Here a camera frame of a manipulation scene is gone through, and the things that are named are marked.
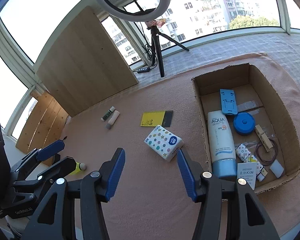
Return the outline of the large light wooden board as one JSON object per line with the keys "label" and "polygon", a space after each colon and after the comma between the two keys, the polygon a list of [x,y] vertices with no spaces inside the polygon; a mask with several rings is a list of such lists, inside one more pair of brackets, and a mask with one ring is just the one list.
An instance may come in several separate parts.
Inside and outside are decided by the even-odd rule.
{"label": "large light wooden board", "polygon": [[89,6],[53,42],[37,75],[70,116],[138,83]]}

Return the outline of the small pink grey-capped bottle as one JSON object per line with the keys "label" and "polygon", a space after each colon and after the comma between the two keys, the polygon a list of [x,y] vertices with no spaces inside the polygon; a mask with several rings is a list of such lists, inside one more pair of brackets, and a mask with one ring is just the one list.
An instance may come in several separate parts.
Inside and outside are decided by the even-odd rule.
{"label": "small pink grey-capped bottle", "polygon": [[120,116],[120,112],[115,110],[114,113],[112,114],[111,118],[109,119],[108,123],[106,124],[106,129],[111,129],[115,121],[118,119]]}

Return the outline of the yellow plastic shuttlecock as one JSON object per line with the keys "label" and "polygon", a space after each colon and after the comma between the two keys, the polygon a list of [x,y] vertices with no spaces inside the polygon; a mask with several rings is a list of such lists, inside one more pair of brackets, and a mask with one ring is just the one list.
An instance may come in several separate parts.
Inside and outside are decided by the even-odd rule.
{"label": "yellow plastic shuttlecock", "polygon": [[75,175],[78,174],[79,172],[85,171],[87,169],[87,166],[85,165],[85,163],[76,163],[76,168],[74,171],[72,171],[70,173],[70,175]]}

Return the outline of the blue plastic phone stand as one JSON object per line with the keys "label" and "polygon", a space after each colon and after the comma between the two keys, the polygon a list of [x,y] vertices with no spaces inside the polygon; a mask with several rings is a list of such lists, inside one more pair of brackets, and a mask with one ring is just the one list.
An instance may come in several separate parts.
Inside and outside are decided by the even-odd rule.
{"label": "blue plastic phone stand", "polygon": [[237,103],[235,92],[230,89],[220,89],[221,109],[225,115],[237,115]]}

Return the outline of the yellow black ruler card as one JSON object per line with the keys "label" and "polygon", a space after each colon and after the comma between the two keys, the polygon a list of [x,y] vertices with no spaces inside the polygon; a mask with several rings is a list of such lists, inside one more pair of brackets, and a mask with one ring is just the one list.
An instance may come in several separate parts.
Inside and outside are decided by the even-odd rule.
{"label": "yellow black ruler card", "polygon": [[141,118],[141,127],[170,127],[173,118],[173,111],[144,112]]}

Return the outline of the patterned white tissue pack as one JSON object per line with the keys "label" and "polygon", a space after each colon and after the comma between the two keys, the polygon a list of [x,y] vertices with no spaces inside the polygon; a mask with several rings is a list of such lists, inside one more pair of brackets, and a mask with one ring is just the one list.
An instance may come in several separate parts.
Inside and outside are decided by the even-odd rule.
{"label": "patterned white tissue pack", "polygon": [[166,128],[158,125],[145,138],[144,143],[165,161],[170,162],[183,147],[183,140]]}

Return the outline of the patterned white lighter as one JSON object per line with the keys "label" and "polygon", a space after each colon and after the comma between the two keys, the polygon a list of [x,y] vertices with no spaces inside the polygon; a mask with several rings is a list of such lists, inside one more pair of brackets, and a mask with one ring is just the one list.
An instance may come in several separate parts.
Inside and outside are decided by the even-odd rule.
{"label": "patterned white lighter", "polygon": [[263,181],[268,174],[266,168],[258,161],[258,159],[244,145],[240,144],[236,148],[236,155],[244,163],[256,163],[256,178],[259,182]]}

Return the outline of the white blue sunscreen tube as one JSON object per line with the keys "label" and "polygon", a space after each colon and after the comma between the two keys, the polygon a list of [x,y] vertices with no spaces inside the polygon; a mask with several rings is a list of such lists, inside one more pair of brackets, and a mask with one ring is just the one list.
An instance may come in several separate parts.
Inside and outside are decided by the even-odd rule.
{"label": "white blue sunscreen tube", "polygon": [[212,171],[225,180],[237,177],[237,164],[234,140],[230,125],[222,111],[207,114]]}

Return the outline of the brown cardboard box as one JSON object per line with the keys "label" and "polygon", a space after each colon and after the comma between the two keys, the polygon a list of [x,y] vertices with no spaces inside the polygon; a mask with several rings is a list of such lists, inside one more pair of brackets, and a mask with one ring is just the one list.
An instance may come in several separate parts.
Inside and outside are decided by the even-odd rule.
{"label": "brown cardboard box", "polygon": [[256,193],[300,172],[300,142],[274,85],[255,65],[215,69],[193,78],[209,171],[245,175]]}

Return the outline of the green white glue stick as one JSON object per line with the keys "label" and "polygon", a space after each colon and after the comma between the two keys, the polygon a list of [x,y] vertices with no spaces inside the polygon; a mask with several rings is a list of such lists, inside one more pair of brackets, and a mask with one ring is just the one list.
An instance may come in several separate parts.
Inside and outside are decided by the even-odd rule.
{"label": "green white glue stick", "polygon": [[116,108],[114,106],[110,107],[110,109],[108,109],[108,111],[105,113],[105,115],[102,116],[101,120],[102,121],[106,121],[113,114],[113,112],[115,111],[115,109]]}

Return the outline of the wooden clothespin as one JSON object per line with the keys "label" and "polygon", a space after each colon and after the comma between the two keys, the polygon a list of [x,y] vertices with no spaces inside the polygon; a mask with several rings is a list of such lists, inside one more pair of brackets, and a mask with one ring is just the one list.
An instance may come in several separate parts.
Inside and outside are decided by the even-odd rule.
{"label": "wooden clothespin", "polygon": [[262,142],[262,145],[264,146],[266,151],[270,152],[274,146],[260,125],[255,126],[255,132],[259,137],[260,141]]}

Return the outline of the grey checked bed sheet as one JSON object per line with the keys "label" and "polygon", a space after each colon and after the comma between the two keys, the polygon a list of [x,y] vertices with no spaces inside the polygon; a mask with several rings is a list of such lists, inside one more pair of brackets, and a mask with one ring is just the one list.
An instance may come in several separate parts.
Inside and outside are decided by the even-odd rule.
{"label": "grey checked bed sheet", "polygon": [[202,44],[164,58],[165,77],[249,53],[266,53],[300,88],[300,34],[255,34]]}

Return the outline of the pine slat wooden panel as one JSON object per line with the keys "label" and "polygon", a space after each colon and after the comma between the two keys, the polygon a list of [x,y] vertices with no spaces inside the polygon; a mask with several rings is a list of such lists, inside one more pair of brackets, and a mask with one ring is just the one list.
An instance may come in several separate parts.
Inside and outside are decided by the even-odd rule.
{"label": "pine slat wooden panel", "polygon": [[31,150],[44,148],[61,137],[68,113],[48,92],[30,95],[37,100],[36,105],[25,122],[16,148],[27,154]]}

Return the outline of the blue round tape measure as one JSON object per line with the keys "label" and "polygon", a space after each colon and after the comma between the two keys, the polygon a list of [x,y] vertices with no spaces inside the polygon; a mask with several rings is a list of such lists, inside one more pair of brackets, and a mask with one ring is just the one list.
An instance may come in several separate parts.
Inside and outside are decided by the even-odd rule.
{"label": "blue round tape measure", "polygon": [[255,119],[254,117],[247,113],[238,113],[233,120],[233,126],[235,131],[240,135],[249,135],[255,129]]}

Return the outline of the white usb charger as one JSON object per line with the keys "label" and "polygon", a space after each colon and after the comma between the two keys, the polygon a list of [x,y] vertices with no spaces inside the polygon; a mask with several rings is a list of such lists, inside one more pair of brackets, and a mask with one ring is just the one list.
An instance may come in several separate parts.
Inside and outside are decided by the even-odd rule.
{"label": "white usb charger", "polygon": [[237,164],[237,179],[245,179],[252,190],[255,189],[257,162]]}

